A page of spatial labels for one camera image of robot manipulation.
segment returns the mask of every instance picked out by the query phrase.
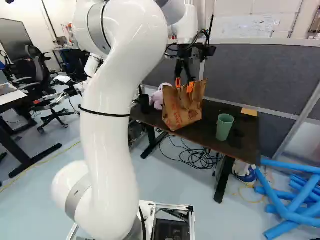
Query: yellow sticky note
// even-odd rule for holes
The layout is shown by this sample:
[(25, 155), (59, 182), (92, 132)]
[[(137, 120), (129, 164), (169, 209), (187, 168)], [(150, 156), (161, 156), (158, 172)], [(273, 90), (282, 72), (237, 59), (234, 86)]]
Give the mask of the yellow sticky note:
[(258, 116), (258, 112), (256, 110), (247, 109), (247, 108), (242, 108), (241, 113), (242, 114), (251, 115), (251, 116), (254, 116), (254, 117)]

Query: yellow cable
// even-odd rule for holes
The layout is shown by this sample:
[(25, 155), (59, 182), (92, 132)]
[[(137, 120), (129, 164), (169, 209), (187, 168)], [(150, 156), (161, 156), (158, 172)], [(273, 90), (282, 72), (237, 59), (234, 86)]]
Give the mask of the yellow cable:
[[(271, 178), (271, 184), (272, 184), (272, 188), (274, 187), (274, 185), (275, 185), (275, 179), (274, 179), (274, 177), (273, 177), (273, 175), (272, 175), (272, 172), (270, 173), (270, 178)], [(238, 194), (237, 193), (231, 193), (233, 196), (237, 196), (237, 195), (239, 195), (245, 202), (247, 202), (247, 203), (250, 203), (250, 204), (259, 204), (259, 203), (261, 203), (261, 202), (264, 202), (264, 203), (266, 203), (266, 196), (262, 196), (262, 198), (259, 200), (259, 201), (249, 201), (249, 200), (247, 200), (247, 199), (245, 199), (243, 196), (242, 196), (242, 194), (241, 194), (241, 189), (244, 189), (244, 188), (247, 188), (247, 189), (253, 189), (254, 188), (254, 186), (253, 185), (249, 185), (249, 184), (244, 184), (243, 186), (240, 186), (239, 188), (238, 188)]]
[(12, 180), (11, 182), (9, 182), (7, 185), (4, 185), (1, 189), (0, 189), (0, 193), (2, 193), (4, 190), (6, 190), (8, 187), (10, 187), (14, 182), (16, 182), (17, 180), (19, 180), (22, 176), (24, 176), (26, 174), (26, 172), (28, 172), (29, 170), (35, 168), (35, 167), (38, 167), (38, 166), (41, 166), (43, 164), (46, 164), (48, 162), (50, 162), (52, 159), (55, 159), (56, 157), (60, 156), (61, 154), (64, 154), (66, 153), (67, 151), (69, 151), (70, 149), (72, 149), (74, 146), (76, 146), (77, 144), (79, 144), (81, 141), (78, 141), (77, 143), (73, 144), (71, 147), (57, 153), (56, 155), (50, 157), (49, 159), (47, 160), (44, 160), (44, 161), (41, 161), (41, 162), (38, 162), (32, 166), (30, 166), (29, 168), (27, 168), (26, 170), (24, 170), (23, 172), (21, 172), (14, 180)]

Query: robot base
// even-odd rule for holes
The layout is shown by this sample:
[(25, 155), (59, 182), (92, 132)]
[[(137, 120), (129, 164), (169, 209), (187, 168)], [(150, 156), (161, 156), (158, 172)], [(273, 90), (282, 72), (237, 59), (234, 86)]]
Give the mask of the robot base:
[[(140, 201), (140, 208), (145, 220), (146, 240), (195, 240), (193, 206)], [(78, 229), (74, 224), (66, 240), (91, 240), (76, 237)]]

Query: green cup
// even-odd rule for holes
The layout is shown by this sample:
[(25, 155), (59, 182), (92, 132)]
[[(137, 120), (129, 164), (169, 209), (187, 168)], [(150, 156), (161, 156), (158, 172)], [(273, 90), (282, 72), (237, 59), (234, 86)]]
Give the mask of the green cup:
[(235, 118), (229, 114), (220, 114), (216, 124), (216, 139), (219, 141), (227, 140)]

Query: brown paper bag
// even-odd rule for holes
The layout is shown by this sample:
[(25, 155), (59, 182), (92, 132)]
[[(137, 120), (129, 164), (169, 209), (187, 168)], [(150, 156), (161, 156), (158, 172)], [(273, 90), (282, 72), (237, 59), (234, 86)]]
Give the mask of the brown paper bag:
[(176, 131), (202, 119), (202, 101), (207, 80), (194, 82), (193, 91), (187, 93), (187, 85), (180, 88), (163, 86), (162, 120)]

